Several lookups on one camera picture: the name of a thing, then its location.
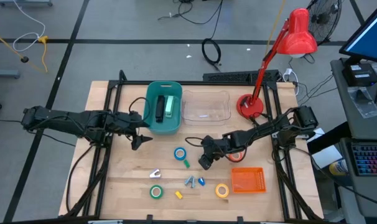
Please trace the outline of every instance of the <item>black floor line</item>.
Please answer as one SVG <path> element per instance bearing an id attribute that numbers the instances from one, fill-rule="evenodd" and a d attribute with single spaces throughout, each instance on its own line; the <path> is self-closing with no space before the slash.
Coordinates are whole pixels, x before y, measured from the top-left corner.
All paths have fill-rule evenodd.
<path id="1" fill-rule="evenodd" d="M 358 22 L 360 22 L 360 25 L 363 25 L 365 20 L 364 20 L 363 16 L 361 15 L 360 9 L 358 8 L 356 1 L 350 0 L 350 4 L 353 7 L 353 10 L 355 11 Z"/>
<path id="2" fill-rule="evenodd" d="M 5 39 L 7 43 L 13 43 L 14 39 Z M 32 43 L 34 39 L 21 39 L 19 43 Z M 68 44 L 70 39 L 49 39 L 48 44 Z M 75 39 L 74 44 L 201 44 L 203 40 L 197 39 L 155 39 L 155 40 L 117 40 L 117 39 Z M 217 44 L 231 45 L 266 45 L 267 40 L 215 40 Z M 342 46 L 345 41 L 326 42 L 323 46 Z"/>
<path id="3" fill-rule="evenodd" d="M 78 15 L 78 19 L 75 23 L 74 30 L 71 34 L 70 41 L 68 42 L 67 49 L 65 50 L 64 57 L 62 59 L 62 62 L 60 64 L 60 68 L 58 69 L 56 79 L 54 81 L 52 90 L 50 91 L 50 96 L 47 100 L 46 108 L 51 109 L 54 103 L 54 99 L 56 97 L 56 93 L 58 90 L 58 86 L 60 85 L 60 82 L 63 77 L 63 73 L 65 71 L 65 67 L 67 66 L 68 59 L 70 58 L 72 47 L 74 40 L 76 39 L 78 35 L 79 28 L 81 26 L 83 16 L 85 15 L 86 8 L 88 6 L 89 0 L 84 0 L 81 10 Z M 10 204 L 7 208 L 6 214 L 4 216 L 3 222 L 11 222 L 13 220 L 14 214 L 16 213 L 17 206 L 20 202 L 20 198 L 22 195 L 22 192 L 24 190 L 24 187 L 26 185 L 29 172 L 31 170 L 32 164 L 34 163 L 34 159 L 36 156 L 36 153 L 38 151 L 39 143 L 42 138 L 43 131 L 37 131 L 37 134 L 35 135 L 35 138 L 32 142 L 31 148 L 29 150 L 26 162 L 24 163 L 22 172 L 19 177 L 19 181 L 17 182 L 16 188 L 14 189 L 14 193 L 12 196 L 12 199 L 10 201 Z"/>

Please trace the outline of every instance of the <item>gray floor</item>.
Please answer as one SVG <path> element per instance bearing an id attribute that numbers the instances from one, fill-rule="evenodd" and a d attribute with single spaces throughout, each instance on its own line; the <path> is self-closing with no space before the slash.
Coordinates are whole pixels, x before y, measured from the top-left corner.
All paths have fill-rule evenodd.
<path id="1" fill-rule="evenodd" d="M 44 22 L 51 39 L 68 39 L 78 17 L 83 0 L 54 0 L 54 7 L 24 6 L 23 10 Z M 226 0 L 215 39 L 267 40 L 281 1 Z M 297 7 L 306 7 L 309 0 L 287 1 L 282 19 Z M 377 0 L 357 0 L 367 18 L 377 7 Z M 218 1 L 195 1 L 189 18 L 203 21 Z M 212 34 L 213 22 L 195 26 L 182 19 L 158 21 L 161 16 L 175 13 L 177 4 L 170 0 L 91 0 L 83 18 L 79 39 L 203 39 Z M 359 27 L 350 2 L 343 2 L 343 11 L 332 40 L 347 40 Z M 26 32 L 40 32 L 41 27 L 24 17 L 15 7 L 0 7 L 0 35 L 16 38 Z M 1 119 L 21 119 L 22 110 L 45 105 L 55 80 L 66 44 L 49 44 L 46 56 L 49 73 L 44 75 L 31 69 L 0 44 L 0 68 L 18 69 L 21 78 L 0 79 L 0 97 L 3 109 Z M 221 45 L 221 70 L 257 70 L 263 57 L 264 45 Z M 321 46 L 313 54 L 315 64 L 303 59 L 292 61 L 292 67 L 301 83 L 312 88 L 330 75 L 329 62 L 341 57 L 340 47 Z M 43 46 L 35 44 L 24 52 L 30 61 L 41 66 Z M 270 69 L 284 72 L 289 56 L 277 55 Z M 84 110 L 90 83 L 93 80 L 117 79 L 123 69 L 130 80 L 201 80 L 202 74 L 214 72 L 204 61 L 201 46 L 192 44 L 106 45 L 75 44 L 72 49 L 53 109 Z M 335 88 L 331 80 L 321 90 Z M 303 96 L 300 90 L 298 99 Z M 320 126 L 328 131 L 345 121 L 337 91 L 331 91 L 306 103 L 312 106 Z M 55 137 L 75 143 L 67 134 L 46 131 Z M 24 132 L 19 124 L 0 123 L 0 222 L 3 221 L 33 135 Z M 23 191 L 14 221 L 53 218 L 58 214 L 62 194 L 73 155 L 73 148 L 42 138 L 34 165 Z"/>

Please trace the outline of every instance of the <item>blue block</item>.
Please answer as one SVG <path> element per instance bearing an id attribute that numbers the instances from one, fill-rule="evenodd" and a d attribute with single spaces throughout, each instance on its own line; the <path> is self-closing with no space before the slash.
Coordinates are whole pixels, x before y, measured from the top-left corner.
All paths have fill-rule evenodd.
<path id="1" fill-rule="evenodd" d="M 198 178 L 198 183 L 200 183 L 202 186 L 205 185 L 205 180 L 203 179 L 203 177 Z"/>

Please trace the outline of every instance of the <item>lamp base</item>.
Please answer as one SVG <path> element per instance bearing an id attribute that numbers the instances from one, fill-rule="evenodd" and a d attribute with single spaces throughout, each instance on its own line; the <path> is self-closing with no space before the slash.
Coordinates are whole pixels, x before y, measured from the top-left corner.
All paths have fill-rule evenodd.
<path id="1" fill-rule="evenodd" d="M 237 111 L 244 118 L 249 119 L 250 116 L 257 118 L 263 112 L 263 102 L 261 99 L 256 99 L 256 101 L 251 105 L 249 99 L 252 97 L 252 94 L 242 95 L 237 101 Z"/>

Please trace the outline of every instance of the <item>lamp head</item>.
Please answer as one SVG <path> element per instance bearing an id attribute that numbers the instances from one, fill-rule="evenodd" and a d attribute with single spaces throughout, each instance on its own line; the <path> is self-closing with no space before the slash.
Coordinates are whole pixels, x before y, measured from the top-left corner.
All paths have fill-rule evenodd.
<path id="1" fill-rule="evenodd" d="M 288 34 L 277 48 L 279 54 L 301 55 L 317 51 L 317 43 L 308 31 L 309 12 L 307 9 L 295 9 L 289 16 Z"/>

